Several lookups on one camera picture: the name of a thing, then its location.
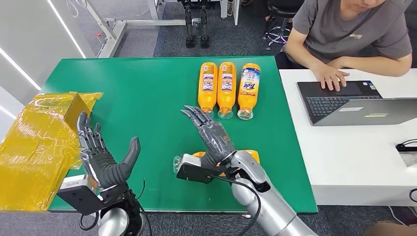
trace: man's arm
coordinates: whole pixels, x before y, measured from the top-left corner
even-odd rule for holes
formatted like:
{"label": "man's arm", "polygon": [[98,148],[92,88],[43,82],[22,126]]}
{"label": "man's arm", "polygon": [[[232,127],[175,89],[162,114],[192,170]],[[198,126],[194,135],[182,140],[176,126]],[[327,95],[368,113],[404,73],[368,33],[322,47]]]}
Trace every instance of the man's arm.
{"label": "man's arm", "polygon": [[290,37],[288,38],[285,51],[296,62],[309,68],[320,81],[323,89],[327,84],[329,90],[333,90],[334,84],[336,91],[340,91],[339,79],[342,86],[346,86],[345,76],[348,76],[349,73],[339,71],[336,68],[326,65],[311,55],[303,45],[306,37],[306,34],[302,34],[293,28]]}
{"label": "man's arm", "polygon": [[412,60],[411,53],[399,59],[341,57],[331,61],[328,65],[336,69],[348,67],[378,75],[402,76],[410,70]]}

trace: gray t-shirt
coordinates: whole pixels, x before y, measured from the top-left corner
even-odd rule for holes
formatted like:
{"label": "gray t-shirt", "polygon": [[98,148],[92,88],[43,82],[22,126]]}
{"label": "gray t-shirt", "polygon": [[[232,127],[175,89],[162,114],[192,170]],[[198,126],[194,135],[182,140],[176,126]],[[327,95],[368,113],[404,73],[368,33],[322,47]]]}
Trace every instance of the gray t-shirt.
{"label": "gray t-shirt", "polygon": [[350,21],[341,19],[340,1],[305,0],[293,18],[293,28],[307,34],[304,46],[313,56],[324,63],[357,57],[370,44],[390,59],[412,52],[400,0],[387,0]]}

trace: printed logo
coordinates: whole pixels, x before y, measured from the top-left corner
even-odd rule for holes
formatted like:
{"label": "printed logo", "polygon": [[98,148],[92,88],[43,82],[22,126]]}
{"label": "printed logo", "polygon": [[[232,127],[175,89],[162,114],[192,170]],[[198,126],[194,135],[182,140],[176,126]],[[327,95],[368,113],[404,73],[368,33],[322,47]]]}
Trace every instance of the printed logo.
{"label": "printed logo", "polygon": [[255,89],[255,84],[251,83],[251,82],[245,82],[243,84],[243,89],[253,90],[253,89]]}
{"label": "printed logo", "polygon": [[351,37],[351,38],[356,38],[356,39],[360,39],[360,38],[362,38],[362,34],[355,34],[355,33],[352,33],[351,35],[349,35],[349,37]]}

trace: black chair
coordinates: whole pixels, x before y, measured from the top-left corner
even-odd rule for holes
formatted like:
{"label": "black chair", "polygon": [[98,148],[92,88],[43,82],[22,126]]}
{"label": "black chair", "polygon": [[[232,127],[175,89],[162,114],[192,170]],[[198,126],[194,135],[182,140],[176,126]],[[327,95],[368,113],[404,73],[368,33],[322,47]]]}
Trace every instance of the black chair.
{"label": "black chair", "polygon": [[287,43],[290,30],[287,29],[288,19],[293,18],[300,9],[304,0],[269,0],[268,6],[271,15],[284,18],[281,26],[273,27],[265,33],[264,39],[269,39],[267,50],[271,50],[272,43]]}

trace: led light strip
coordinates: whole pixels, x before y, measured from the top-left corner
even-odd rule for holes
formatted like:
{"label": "led light strip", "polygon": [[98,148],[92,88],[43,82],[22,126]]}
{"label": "led light strip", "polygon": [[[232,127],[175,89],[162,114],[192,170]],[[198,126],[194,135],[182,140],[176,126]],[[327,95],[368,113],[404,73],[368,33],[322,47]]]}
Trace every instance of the led light strip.
{"label": "led light strip", "polygon": [[51,0],[47,0],[49,3],[49,6],[51,6],[52,10],[55,12],[55,15],[58,17],[58,20],[61,22],[62,26],[64,27],[65,31],[67,32],[67,34],[69,35],[69,37],[71,38],[72,42],[75,44],[75,47],[77,47],[78,51],[80,52],[81,56],[85,59],[87,58],[86,55],[84,54],[83,50],[81,50],[80,45],[78,45],[77,41],[75,41],[74,36],[72,36],[71,31],[69,31],[68,27],[66,26],[64,20],[62,19],[62,17],[60,16],[60,14],[58,13],[57,9],[55,8],[55,6],[52,4]]}
{"label": "led light strip", "polygon": [[6,108],[2,106],[0,106],[0,111],[6,113],[8,116],[12,117],[13,119],[16,119],[16,117],[12,113],[10,113],[10,111],[6,110]]}
{"label": "led light strip", "polygon": [[40,86],[38,84],[35,83],[35,81],[28,75],[26,74],[25,71],[23,71],[20,66],[13,61],[13,59],[11,57],[9,57],[9,55],[2,49],[0,48],[0,54],[3,55],[4,58],[6,58],[6,60],[13,65],[13,67],[23,75],[23,77],[25,77],[37,90],[40,90]]}

